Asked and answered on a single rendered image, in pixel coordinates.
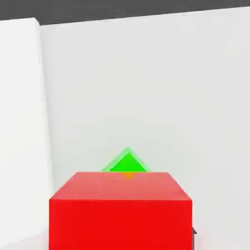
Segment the small red cube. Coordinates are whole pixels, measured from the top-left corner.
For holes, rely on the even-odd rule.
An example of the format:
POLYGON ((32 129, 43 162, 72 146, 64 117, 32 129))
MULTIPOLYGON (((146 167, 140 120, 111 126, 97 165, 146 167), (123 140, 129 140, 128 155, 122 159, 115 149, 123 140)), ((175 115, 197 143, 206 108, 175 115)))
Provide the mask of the small red cube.
POLYGON ((192 200, 167 172, 78 172, 49 201, 49 250, 192 245, 192 200))

